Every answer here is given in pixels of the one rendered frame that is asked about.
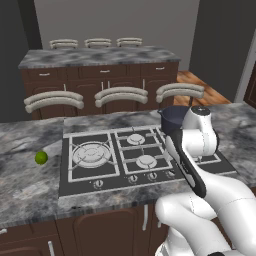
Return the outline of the dark brown room door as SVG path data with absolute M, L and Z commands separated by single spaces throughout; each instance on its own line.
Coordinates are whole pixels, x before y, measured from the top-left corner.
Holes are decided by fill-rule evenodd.
M 254 64 L 250 81 L 244 95 L 244 101 L 256 109 L 256 63 Z

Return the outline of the brown marble-topped kitchen island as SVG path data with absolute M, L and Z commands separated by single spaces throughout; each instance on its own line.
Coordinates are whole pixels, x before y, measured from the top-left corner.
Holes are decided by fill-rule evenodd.
M 83 96 L 81 110 L 53 105 L 33 111 L 32 118 L 40 120 L 157 109 L 156 90 L 177 81 L 179 62 L 174 53 L 157 46 L 30 50 L 19 69 L 27 96 L 51 91 Z M 146 90 L 148 102 L 118 100 L 101 108 L 95 106 L 96 93 L 125 86 Z

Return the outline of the brown cupboard door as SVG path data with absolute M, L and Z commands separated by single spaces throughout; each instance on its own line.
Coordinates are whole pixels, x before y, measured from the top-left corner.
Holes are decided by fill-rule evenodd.
M 144 206 L 56 221 L 64 256 L 148 256 L 152 205 L 142 231 Z
M 157 216 L 155 206 L 152 206 L 152 220 L 149 240 L 149 256 L 155 256 L 158 247 L 165 241 L 168 234 L 168 226 L 162 224 L 161 228 L 157 228 Z
M 15 244 L 0 248 L 0 256 L 64 256 L 61 249 L 50 251 L 48 245 Z

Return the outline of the green lime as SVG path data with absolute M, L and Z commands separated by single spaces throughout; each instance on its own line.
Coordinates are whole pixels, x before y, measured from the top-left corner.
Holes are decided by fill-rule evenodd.
M 39 151 L 36 153 L 35 162 L 39 165 L 43 165 L 48 161 L 48 155 L 45 151 Z

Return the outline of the black gas hob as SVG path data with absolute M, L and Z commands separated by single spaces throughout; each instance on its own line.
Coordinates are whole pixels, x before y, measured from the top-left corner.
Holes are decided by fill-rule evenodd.
M 166 152 L 165 138 L 158 125 L 65 134 L 59 195 L 120 191 L 181 180 L 181 171 Z M 175 171 L 175 177 L 168 177 L 168 170 Z M 151 172 L 157 173 L 155 181 L 148 179 Z M 131 175 L 138 177 L 134 184 L 128 181 Z M 96 180 L 104 182 L 101 189 L 93 187 Z

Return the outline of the beige backed stool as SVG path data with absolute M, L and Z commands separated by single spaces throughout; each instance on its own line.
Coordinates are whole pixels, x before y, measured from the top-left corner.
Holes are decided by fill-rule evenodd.
M 159 87 L 156 91 L 156 102 L 161 103 L 167 97 L 188 96 L 191 106 L 194 98 L 204 97 L 204 87 L 191 83 L 171 83 Z
M 107 38 L 86 39 L 84 43 L 87 48 L 96 48 L 96 47 L 104 48 L 104 47 L 110 47 L 112 45 L 112 41 Z
M 116 40 L 117 46 L 118 47 L 124 47 L 124 46 L 136 46 L 139 47 L 142 45 L 143 40 L 141 38 L 119 38 Z
M 34 119 L 73 116 L 83 109 L 83 96 L 71 91 L 49 91 L 32 95 L 24 100 L 25 110 Z
M 107 113 L 136 111 L 139 104 L 148 102 L 148 92 L 136 87 L 113 87 L 95 95 L 95 105 Z
M 51 49 L 59 48 L 77 48 L 78 41 L 73 39 L 56 39 L 49 42 Z

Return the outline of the dark blue pot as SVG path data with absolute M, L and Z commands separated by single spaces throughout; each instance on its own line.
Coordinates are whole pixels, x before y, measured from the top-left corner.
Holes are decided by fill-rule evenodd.
M 188 110 L 188 106 L 168 106 L 159 109 L 158 114 L 161 116 L 162 131 L 168 135 L 172 130 L 179 129 Z

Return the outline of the brown drawer front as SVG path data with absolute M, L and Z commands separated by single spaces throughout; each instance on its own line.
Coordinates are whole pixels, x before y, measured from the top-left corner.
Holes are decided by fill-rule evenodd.
M 38 222 L 16 227 L 8 227 L 5 229 L 7 229 L 8 232 L 0 235 L 0 247 L 10 245 L 15 242 L 57 234 L 57 228 L 54 221 Z

